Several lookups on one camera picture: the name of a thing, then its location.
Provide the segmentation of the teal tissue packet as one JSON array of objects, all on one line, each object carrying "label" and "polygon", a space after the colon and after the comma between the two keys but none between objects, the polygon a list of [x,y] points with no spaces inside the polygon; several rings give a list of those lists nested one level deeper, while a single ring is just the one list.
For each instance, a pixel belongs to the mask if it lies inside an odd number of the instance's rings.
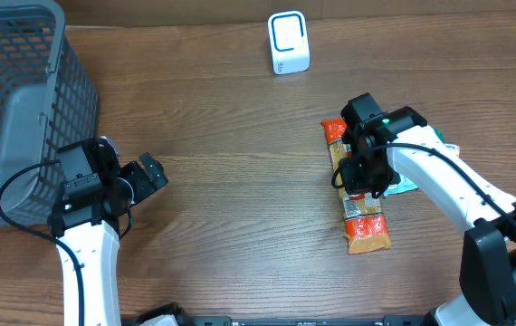
[{"label": "teal tissue packet", "polygon": [[418,186],[407,177],[400,175],[399,181],[390,185],[383,193],[383,197],[399,195],[414,190],[418,190]]}]

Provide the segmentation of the red snack package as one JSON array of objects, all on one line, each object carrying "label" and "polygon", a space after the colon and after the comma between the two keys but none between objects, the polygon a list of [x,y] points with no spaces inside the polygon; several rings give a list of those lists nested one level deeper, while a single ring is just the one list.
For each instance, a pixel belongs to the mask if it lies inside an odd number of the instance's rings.
[{"label": "red snack package", "polygon": [[[350,154],[348,146],[340,139],[346,124],[341,118],[332,118],[323,120],[321,125],[324,128],[331,164],[336,170],[339,161]],[[370,193],[348,195],[343,188],[338,190],[338,195],[342,204],[348,254],[389,249],[392,242],[380,201],[373,198]]]}]

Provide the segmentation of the green lid jar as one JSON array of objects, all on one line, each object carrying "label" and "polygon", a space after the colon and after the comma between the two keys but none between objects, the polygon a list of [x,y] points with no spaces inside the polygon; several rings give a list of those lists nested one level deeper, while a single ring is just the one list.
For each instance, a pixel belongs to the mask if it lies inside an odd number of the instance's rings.
[{"label": "green lid jar", "polygon": [[434,128],[434,132],[436,134],[436,136],[443,142],[445,143],[445,139],[444,139],[444,136],[443,136],[443,133],[439,130],[439,129],[435,129]]}]

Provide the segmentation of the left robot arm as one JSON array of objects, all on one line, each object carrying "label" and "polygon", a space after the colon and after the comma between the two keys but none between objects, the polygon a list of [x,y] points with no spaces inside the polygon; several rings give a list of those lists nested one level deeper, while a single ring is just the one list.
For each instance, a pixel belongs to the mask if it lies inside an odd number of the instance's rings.
[{"label": "left robot arm", "polygon": [[122,166],[106,138],[90,138],[57,151],[62,192],[48,218],[62,265],[64,322],[119,325],[119,227],[130,209],[167,185],[164,168],[149,153]]}]

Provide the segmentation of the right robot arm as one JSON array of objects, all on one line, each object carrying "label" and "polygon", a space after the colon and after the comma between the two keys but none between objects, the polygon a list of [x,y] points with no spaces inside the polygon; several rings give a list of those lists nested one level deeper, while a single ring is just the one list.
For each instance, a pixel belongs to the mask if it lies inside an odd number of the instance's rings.
[{"label": "right robot arm", "polygon": [[340,113],[351,154],[331,180],[350,195],[380,197],[402,175],[452,221],[463,236],[461,294],[431,310],[425,325],[516,323],[516,197],[501,191],[457,157],[427,120],[405,106],[380,109],[369,93]]}]

